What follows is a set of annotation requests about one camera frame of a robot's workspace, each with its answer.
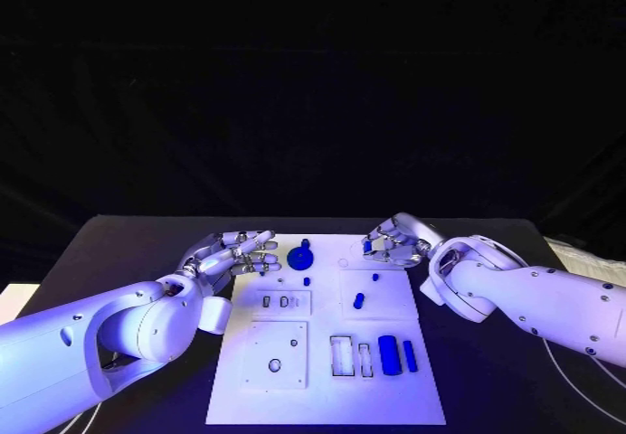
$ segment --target black table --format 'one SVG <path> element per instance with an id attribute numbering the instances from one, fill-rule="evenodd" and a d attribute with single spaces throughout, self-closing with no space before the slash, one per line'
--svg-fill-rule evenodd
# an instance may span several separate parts
<path id="1" fill-rule="evenodd" d="M 384 220 L 100 216 L 75 236 L 22 314 L 170 274 L 185 250 L 211 232 L 273 229 L 283 233 L 364 234 Z M 481 233 L 512 248 L 531 265 L 564 268 L 531 222 L 426 220 L 447 236 Z M 384 430 L 437 433 L 626 430 L 566 384 L 541 340 L 522 332 L 499 311 L 482 324 L 475 324 L 447 307 L 436 306 L 419 292 L 427 276 L 426 264 L 410 269 L 408 274 L 447 425 L 390 426 Z M 380 427 L 368 426 L 205 425 L 221 343 L 221 336 L 198 331 L 181 358 L 103 404 L 90 432 L 380 431 Z M 584 355 L 557 345 L 551 347 L 576 385 L 626 420 L 626 391 Z M 623 376 L 618 368 L 612 369 Z"/>

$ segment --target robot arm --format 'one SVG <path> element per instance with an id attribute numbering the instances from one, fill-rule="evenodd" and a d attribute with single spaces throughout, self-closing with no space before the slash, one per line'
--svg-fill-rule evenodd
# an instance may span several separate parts
<path id="1" fill-rule="evenodd" d="M 234 275 L 280 269 L 274 232 L 211 235 L 179 270 L 0 325 L 3 432 L 55 428 L 175 360 L 196 329 L 222 334 Z M 101 363 L 98 343 L 116 352 Z"/>
<path id="2" fill-rule="evenodd" d="M 374 250 L 380 240 L 384 249 Z M 430 258 L 420 290 L 468 320 L 481 323 L 498 307 L 528 333 L 626 367 L 626 288 L 528 267 L 485 237 L 444 241 L 434 228 L 403 212 L 371 232 L 362 245 L 364 258 L 406 267 Z"/>

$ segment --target blue object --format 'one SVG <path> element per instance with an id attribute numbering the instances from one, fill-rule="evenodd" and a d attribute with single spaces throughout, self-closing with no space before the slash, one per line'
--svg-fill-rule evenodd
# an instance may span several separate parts
<path id="1" fill-rule="evenodd" d="M 416 361 L 414 345 L 411 344 L 411 341 L 404 341 L 401 343 L 401 346 L 404 346 L 404 355 L 407 356 L 408 370 L 413 373 L 416 373 L 417 372 L 417 361 Z"/>
<path id="2" fill-rule="evenodd" d="M 313 265 L 313 252 L 310 251 L 310 242 L 303 239 L 303 244 L 300 247 L 292 249 L 287 255 L 287 263 L 293 269 L 302 271 Z"/>
<path id="3" fill-rule="evenodd" d="M 395 336 L 381 336 L 378 338 L 378 348 L 381 350 L 382 374 L 401 374 L 401 355 L 398 353 Z"/>
<path id="4" fill-rule="evenodd" d="M 356 298 L 355 298 L 355 309 L 361 309 L 362 308 L 362 302 L 364 302 L 364 300 L 365 300 L 365 295 L 362 294 L 362 293 L 359 293 L 358 295 L 356 295 Z"/>

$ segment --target white cable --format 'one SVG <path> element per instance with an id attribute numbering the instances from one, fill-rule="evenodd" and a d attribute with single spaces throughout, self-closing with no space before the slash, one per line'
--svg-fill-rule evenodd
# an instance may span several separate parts
<path id="1" fill-rule="evenodd" d="M 623 381 L 616 377 L 616 375 L 607 370 L 606 366 L 597 361 L 597 359 L 592 358 L 596 364 L 600 366 L 600 369 L 606 372 L 606 375 L 616 381 L 616 383 L 626 389 L 626 384 Z"/>
<path id="2" fill-rule="evenodd" d="M 626 425 L 626 422 L 622 419 L 618 419 L 584 395 L 584 393 L 579 390 L 579 387 L 574 385 L 574 383 L 570 381 L 570 379 L 567 378 L 567 375 L 561 369 L 561 366 L 557 363 L 557 360 L 554 359 L 554 354 L 551 353 L 551 348 L 548 346 L 548 341 L 545 339 L 543 339 L 544 341 L 544 345 L 545 345 L 545 349 L 548 350 L 548 356 L 551 357 L 551 362 L 554 363 L 554 366 L 558 370 L 558 373 L 561 374 L 561 376 L 564 377 L 567 384 L 571 386 L 571 388 L 574 389 L 574 391 L 579 393 L 579 395 L 584 398 L 584 401 L 587 401 L 590 403 L 590 405 L 600 411 L 605 413 L 605 415 L 615 420 L 616 422 L 619 422 L 622 425 Z"/>
<path id="3" fill-rule="evenodd" d="M 59 434 L 65 434 L 68 432 L 68 429 L 72 427 L 72 425 L 75 424 L 75 422 L 78 421 L 78 418 L 81 416 L 82 416 L 82 413 L 75 415 L 75 418 L 69 422 L 69 425 L 62 429 L 62 432 Z"/>
<path id="4" fill-rule="evenodd" d="M 95 419 L 95 415 L 98 414 L 98 410 L 101 409 L 101 405 L 103 405 L 103 403 L 100 403 L 98 406 L 95 407 L 94 414 L 91 415 L 91 419 L 88 420 L 88 425 L 87 425 L 85 429 L 82 430 L 81 434 L 85 434 L 88 432 L 88 427 L 91 426 L 91 422 Z"/>

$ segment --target black backdrop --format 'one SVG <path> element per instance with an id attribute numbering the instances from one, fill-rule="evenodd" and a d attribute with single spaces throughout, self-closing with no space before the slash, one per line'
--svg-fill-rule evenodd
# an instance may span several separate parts
<path id="1" fill-rule="evenodd" d="M 619 3 L 3 9 L 5 278 L 98 213 L 524 217 L 626 258 Z"/>

